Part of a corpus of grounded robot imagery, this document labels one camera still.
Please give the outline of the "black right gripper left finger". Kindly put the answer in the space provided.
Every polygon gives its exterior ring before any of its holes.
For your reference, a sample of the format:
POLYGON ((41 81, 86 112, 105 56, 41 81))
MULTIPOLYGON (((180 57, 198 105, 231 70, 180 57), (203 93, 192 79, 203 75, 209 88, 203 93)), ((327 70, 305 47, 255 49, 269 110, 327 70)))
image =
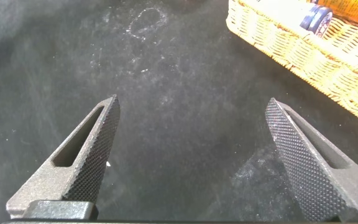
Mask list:
POLYGON ((99 102, 7 201, 11 218, 37 200, 95 203, 120 119, 116 95, 99 102))

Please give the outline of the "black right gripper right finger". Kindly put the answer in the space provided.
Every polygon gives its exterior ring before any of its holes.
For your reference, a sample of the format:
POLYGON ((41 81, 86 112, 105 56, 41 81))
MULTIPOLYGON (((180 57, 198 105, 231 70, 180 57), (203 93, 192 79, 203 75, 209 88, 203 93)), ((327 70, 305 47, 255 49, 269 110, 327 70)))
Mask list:
POLYGON ((265 119, 305 218, 358 222, 358 165, 275 98, 265 119))

